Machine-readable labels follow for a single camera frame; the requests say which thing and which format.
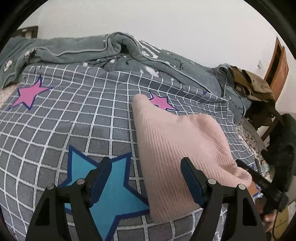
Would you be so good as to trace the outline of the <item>pink knit sweater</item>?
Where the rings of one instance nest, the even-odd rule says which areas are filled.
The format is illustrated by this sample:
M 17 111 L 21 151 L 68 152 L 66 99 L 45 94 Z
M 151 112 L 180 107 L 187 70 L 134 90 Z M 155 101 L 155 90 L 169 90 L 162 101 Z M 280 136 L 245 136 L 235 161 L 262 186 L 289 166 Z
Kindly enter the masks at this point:
M 132 101 L 137 149 L 154 223 L 166 223 L 198 209 L 181 173 L 181 160 L 224 186 L 250 186 L 238 167 L 221 126 L 207 114 L 175 115 L 142 94 Z

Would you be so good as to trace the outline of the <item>brown clothes pile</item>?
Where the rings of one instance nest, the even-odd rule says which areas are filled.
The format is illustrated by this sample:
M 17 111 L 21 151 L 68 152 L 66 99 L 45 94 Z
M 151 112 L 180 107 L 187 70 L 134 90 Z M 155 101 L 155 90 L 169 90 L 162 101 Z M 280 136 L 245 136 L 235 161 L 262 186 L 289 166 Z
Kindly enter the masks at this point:
M 235 90 L 243 96 L 253 101 L 274 101 L 273 92 L 264 79 L 236 66 L 231 66 L 230 70 L 233 75 Z

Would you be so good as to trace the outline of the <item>floral bed sheet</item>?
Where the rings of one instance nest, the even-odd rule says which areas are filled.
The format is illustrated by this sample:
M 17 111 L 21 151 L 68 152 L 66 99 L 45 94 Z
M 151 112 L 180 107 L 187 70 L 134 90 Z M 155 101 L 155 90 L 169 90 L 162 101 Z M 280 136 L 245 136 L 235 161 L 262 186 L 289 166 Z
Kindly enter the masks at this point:
M 234 159 L 240 159 L 254 170 L 261 170 L 264 164 L 261 151 L 266 149 L 261 137 L 245 118 L 242 118 L 239 123 L 234 123 L 234 128 L 238 135 L 239 143 L 242 144 L 242 150 L 233 153 Z

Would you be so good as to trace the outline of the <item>dark wooden chair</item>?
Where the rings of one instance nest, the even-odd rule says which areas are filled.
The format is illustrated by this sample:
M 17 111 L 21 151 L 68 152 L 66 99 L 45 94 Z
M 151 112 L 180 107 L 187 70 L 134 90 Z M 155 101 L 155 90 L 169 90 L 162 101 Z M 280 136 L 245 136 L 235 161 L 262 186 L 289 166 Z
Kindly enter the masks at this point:
M 276 110 L 274 100 L 268 102 L 253 100 L 246 112 L 246 118 L 249 118 L 249 122 L 256 130 L 268 126 L 270 143 L 280 142 L 283 139 L 287 124 L 285 117 Z

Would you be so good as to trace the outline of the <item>grey checked star blanket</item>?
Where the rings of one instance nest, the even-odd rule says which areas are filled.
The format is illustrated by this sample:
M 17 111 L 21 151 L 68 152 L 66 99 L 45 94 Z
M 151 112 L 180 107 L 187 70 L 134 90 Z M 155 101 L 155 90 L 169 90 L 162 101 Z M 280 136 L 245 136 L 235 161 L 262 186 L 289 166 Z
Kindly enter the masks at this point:
M 234 159 L 255 165 L 234 128 L 227 102 L 174 79 L 107 72 L 79 65 L 27 66 L 22 82 L 1 106 L 1 210 L 9 231 L 25 240 L 35 207 L 48 184 L 69 185 L 104 157 L 114 161 L 114 192 L 131 199 L 107 219 L 110 240 L 188 240 L 201 211 L 162 225 L 147 214 L 132 99 L 144 94 L 176 115 L 203 113 L 224 131 Z

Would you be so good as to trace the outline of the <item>brown wooden door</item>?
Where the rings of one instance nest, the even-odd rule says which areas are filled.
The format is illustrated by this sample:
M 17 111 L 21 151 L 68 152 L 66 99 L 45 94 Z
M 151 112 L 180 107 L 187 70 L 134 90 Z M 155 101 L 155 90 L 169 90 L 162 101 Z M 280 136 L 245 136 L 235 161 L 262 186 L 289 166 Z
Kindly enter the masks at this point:
M 271 91 L 273 92 L 274 101 L 277 101 L 280 97 L 287 80 L 288 73 L 289 68 L 285 47 L 280 43 L 280 40 L 277 37 L 273 56 L 264 77 L 264 80 L 268 83 Z

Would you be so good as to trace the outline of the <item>grey-green fleece blanket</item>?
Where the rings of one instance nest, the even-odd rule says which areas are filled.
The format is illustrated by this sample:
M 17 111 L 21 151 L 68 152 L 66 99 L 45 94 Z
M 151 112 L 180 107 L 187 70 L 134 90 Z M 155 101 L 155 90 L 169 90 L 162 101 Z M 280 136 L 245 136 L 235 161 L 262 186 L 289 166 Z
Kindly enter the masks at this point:
M 251 106 L 251 101 L 235 90 L 230 65 L 205 67 L 121 32 L 84 38 L 12 37 L 1 51 L 1 88 L 18 82 L 23 68 L 33 63 L 86 64 L 176 81 L 226 98 L 235 121 Z

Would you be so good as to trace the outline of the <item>dark wooden headboard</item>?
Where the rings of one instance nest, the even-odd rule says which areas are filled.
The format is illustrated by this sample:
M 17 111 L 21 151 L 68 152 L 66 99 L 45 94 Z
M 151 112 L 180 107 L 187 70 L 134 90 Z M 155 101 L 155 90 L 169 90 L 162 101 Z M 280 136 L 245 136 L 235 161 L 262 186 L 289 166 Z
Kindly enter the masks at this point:
M 38 26 L 31 26 L 26 28 L 21 28 L 16 30 L 12 37 L 24 37 L 24 38 L 37 38 L 38 36 Z

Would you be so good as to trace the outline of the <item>white wall switch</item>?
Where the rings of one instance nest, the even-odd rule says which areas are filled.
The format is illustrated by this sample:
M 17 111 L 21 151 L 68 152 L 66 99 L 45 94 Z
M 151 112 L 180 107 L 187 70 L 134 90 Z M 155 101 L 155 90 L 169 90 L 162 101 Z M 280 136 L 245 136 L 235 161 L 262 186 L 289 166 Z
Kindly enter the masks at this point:
M 262 68 L 262 62 L 261 62 L 260 60 L 259 60 L 259 62 L 258 62 L 258 65 L 257 65 L 257 66 L 258 66 L 258 68 L 259 68 L 259 69 L 261 69 L 261 68 Z

